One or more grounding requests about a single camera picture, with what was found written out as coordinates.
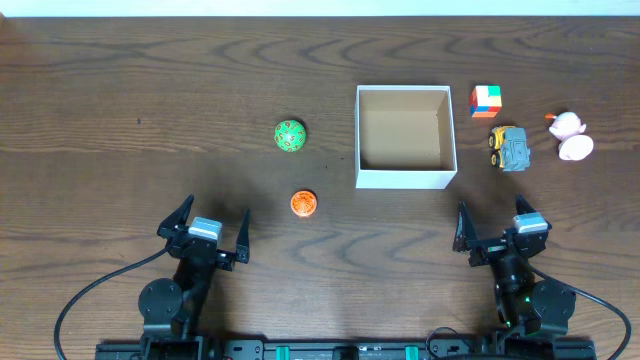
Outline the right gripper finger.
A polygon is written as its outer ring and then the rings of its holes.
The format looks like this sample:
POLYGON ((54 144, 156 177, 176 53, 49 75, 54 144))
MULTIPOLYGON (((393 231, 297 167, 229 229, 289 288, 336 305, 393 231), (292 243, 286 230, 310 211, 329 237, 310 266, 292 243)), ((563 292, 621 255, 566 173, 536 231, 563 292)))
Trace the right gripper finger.
POLYGON ((464 201, 459 203, 458 221, 452 250, 455 252, 470 251, 478 241, 475 223, 464 201))
POLYGON ((529 204, 522 194, 518 194, 516 196, 515 207, 518 215, 536 213, 536 210, 529 204))

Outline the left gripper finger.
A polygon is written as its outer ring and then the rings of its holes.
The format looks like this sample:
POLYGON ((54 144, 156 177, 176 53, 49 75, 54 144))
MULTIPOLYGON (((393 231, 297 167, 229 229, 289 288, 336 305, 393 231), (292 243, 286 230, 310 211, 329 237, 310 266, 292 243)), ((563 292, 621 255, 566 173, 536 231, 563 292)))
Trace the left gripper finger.
POLYGON ((172 236, 177 229, 184 226, 190 215, 194 202, 194 195, 189 195, 184 202, 159 225, 157 230, 158 236, 172 236))
POLYGON ((244 214, 238 237, 236 239, 236 261, 240 263, 248 263, 250 259, 250 240, 249 240, 249 223, 250 211, 244 214))

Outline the yellow grey toy truck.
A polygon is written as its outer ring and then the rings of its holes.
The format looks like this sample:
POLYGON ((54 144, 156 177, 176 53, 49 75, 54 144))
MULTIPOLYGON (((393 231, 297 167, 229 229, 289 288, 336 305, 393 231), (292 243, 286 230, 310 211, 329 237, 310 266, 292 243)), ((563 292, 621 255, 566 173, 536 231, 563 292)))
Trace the yellow grey toy truck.
POLYGON ((503 172, 520 172, 530 166, 530 149, 524 128, 495 127, 491 130, 488 144, 492 150, 491 164, 503 172))

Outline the pink duck toy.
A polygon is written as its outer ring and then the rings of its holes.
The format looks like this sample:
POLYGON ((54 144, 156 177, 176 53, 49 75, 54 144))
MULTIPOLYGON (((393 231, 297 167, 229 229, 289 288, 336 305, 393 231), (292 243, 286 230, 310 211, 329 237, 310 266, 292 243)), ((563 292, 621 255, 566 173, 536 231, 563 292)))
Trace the pink duck toy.
POLYGON ((549 132, 560 141, 558 156, 561 160, 581 161, 592 153, 594 141, 585 135, 587 125, 576 113, 546 114, 545 119, 551 121, 549 132))

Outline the colourful puzzle cube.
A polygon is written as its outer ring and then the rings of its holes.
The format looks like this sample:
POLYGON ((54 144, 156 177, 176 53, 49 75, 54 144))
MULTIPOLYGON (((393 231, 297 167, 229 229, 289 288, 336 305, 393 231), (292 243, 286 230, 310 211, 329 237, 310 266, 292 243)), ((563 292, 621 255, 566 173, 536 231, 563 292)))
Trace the colourful puzzle cube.
POLYGON ((502 109, 502 93, 498 85, 476 85, 469 97, 472 118, 495 118, 502 109))

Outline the green ball with orange numbers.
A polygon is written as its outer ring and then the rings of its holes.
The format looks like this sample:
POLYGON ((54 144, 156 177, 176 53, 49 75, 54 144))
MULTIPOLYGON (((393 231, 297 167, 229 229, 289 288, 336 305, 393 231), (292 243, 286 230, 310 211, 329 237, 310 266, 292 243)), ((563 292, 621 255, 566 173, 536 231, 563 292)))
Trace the green ball with orange numbers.
POLYGON ((306 129, 298 120, 284 120, 274 129, 274 141, 284 152, 297 152, 306 142, 306 129))

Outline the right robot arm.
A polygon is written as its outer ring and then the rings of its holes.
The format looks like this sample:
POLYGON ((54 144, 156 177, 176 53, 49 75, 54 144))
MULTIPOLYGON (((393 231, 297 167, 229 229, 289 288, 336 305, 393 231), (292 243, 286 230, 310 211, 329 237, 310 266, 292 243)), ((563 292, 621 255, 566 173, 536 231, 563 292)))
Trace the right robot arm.
POLYGON ((472 267, 488 265, 494 279, 496 309, 506 328, 476 344, 482 354, 525 359, 588 359, 589 343, 567 339, 576 295, 552 280, 536 279, 529 259, 546 248, 552 225, 524 199, 516 197, 512 226, 481 239, 464 203, 458 207, 452 249, 469 254, 472 267))

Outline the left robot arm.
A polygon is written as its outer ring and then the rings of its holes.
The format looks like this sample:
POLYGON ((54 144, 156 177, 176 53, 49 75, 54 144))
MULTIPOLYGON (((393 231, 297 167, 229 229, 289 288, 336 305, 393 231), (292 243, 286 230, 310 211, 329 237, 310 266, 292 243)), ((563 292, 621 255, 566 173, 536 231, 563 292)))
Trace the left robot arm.
POLYGON ((222 224, 203 217, 188 220, 194 197, 185 201, 159 225, 157 235, 166 240, 166 252, 179 260, 171 278, 156 279, 141 291, 138 307, 144 318, 141 337, 143 359, 218 359, 214 340, 197 333, 201 310, 216 271, 232 271, 250 259, 249 222, 246 212, 235 249, 219 247, 222 224))

